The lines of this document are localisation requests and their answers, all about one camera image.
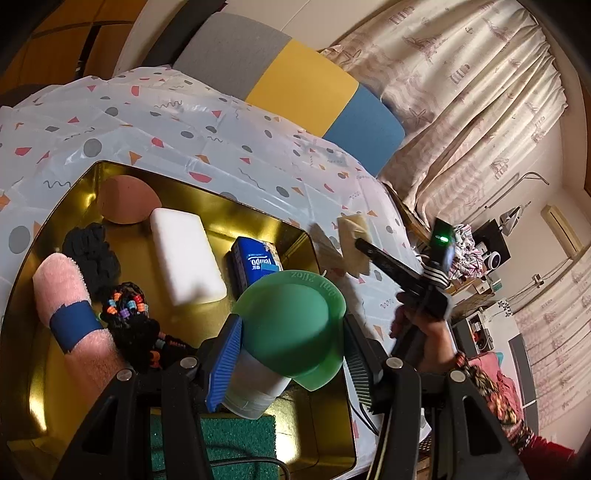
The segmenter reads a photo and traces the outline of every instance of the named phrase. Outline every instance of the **patterned curtain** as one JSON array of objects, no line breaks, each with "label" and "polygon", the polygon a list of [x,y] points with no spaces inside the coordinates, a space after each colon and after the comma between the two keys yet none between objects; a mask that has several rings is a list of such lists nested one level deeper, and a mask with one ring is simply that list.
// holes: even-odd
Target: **patterned curtain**
[{"label": "patterned curtain", "polygon": [[456,224],[527,170],[566,108],[549,48],[515,0],[402,0],[324,55],[404,126],[381,178],[426,224]]},{"label": "patterned curtain", "polygon": [[515,320],[534,373],[543,429],[591,395],[591,248]]}]

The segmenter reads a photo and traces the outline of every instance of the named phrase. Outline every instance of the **patterned tablecloth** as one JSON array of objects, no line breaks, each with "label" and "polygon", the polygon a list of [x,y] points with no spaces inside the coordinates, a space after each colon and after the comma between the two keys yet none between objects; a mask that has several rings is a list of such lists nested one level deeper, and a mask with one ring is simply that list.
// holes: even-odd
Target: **patterned tablecloth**
[{"label": "patterned tablecloth", "polygon": [[[305,229],[367,335],[392,348],[400,289],[374,268],[360,279],[346,274],[336,229],[339,215],[365,213],[374,244],[419,270],[381,184],[336,145],[166,67],[50,86],[0,109],[0,314],[40,226],[98,160],[192,183]],[[358,463],[348,476],[376,448],[353,418]]]}]

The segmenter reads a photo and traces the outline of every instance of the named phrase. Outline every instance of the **screw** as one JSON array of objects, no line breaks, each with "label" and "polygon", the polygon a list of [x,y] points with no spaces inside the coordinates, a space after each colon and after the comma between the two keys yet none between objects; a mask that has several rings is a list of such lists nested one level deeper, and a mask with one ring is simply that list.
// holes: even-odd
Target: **screw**
[{"label": "screw", "polygon": [[119,370],[117,372],[117,380],[120,382],[127,382],[132,376],[133,372],[128,368],[124,368],[123,370]]},{"label": "screw", "polygon": [[393,356],[386,360],[386,365],[392,369],[398,369],[402,368],[404,362],[400,360],[397,356]]},{"label": "screw", "polygon": [[181,367],[189,369],[197,365],[197,359],[193,356],[186,356],[181,360]]},{"label": "screw", "polygon": [[466,379],[464,372],[460,372],[459,370],[454,370],[449,376],[456,383],[462,383]]}]

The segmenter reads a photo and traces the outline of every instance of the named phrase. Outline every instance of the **brown foam ball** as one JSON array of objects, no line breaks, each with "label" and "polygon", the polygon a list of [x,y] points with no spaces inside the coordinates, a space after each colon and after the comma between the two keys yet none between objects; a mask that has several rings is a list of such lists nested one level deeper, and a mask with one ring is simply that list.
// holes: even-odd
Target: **brown foam ball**
[{"label": "brown foam ball", "polygon": [[120,225],[140,223],[162,203],[146,182],[130,175],[115,175],[100,185],[97,199],[100,214]]}]

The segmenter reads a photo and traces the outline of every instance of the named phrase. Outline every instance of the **green cup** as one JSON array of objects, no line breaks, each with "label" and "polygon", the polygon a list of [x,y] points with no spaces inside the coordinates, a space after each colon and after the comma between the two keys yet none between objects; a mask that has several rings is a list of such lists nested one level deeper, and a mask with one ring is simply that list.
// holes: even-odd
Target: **green cup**
[{"label": "green cup", "polygon": [[243,347],[307,390],[326,385],[343,364],[345,298],[329,280],[285,270],[253,283],[233,312],[243,320]]}]

